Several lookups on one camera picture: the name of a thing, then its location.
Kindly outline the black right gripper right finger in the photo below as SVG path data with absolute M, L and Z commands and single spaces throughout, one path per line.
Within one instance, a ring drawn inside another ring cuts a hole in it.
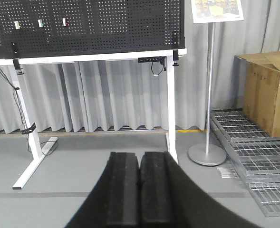
M 146 152 L 140 165 L 143 228 L 255 228 L 202 190 L 168 152 Z

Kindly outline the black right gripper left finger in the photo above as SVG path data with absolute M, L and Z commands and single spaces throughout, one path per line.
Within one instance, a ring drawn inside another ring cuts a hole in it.
M 138 228 L 139 165 L 131 152 L 110 153 L 106 167 L 67 228 Z

